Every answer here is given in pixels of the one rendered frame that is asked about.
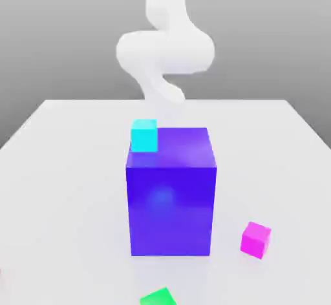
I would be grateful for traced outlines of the small cyan cube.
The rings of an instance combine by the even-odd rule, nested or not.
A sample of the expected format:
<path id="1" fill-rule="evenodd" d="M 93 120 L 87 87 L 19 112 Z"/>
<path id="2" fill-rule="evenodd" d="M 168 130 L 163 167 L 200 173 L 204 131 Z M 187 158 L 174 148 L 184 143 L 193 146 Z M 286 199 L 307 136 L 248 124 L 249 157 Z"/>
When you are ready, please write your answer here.
<path id="1" fill-rule="evenodd" d="M 131 127 L 131 150 L 137 153 L 154 153 L 158 150 L 156 119 L 135 119 Z"/>

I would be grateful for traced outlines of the small magenta cube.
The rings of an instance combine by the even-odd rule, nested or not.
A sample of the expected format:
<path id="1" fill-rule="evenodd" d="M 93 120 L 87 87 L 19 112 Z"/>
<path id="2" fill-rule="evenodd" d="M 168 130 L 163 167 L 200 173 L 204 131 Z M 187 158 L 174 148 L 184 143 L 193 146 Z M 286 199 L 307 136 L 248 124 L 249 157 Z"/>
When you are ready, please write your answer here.
<path id="1" fill-rule="evenodd" d="M 245 228 L 240 250 L 255 258 L 262 259 L 270 242 L 271 229 L 254 222 L 249 222 Z"/>

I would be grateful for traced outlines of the small green cube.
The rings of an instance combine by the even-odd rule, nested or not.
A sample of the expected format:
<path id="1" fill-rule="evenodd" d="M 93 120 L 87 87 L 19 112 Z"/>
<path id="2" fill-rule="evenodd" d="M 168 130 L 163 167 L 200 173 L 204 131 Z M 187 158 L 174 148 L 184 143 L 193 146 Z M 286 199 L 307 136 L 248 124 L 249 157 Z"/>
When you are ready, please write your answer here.
<path id="1" fill-rule="evenodd" d="M 140 305 L 177 305 L 167 288 L 154 291 L 140 299 Z"/>

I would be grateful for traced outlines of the large blue box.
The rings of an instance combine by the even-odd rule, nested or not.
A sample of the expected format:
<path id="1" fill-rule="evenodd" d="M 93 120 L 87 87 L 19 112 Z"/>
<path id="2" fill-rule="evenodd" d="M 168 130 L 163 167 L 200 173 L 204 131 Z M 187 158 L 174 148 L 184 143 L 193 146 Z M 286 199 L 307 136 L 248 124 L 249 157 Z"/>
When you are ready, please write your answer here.
<path id="1" fill-rule="evenodd" d="M 217 165 L 209 132 L 160 128 L 157 152 L 125 166 L 133 256 L 208 256 Z"/>

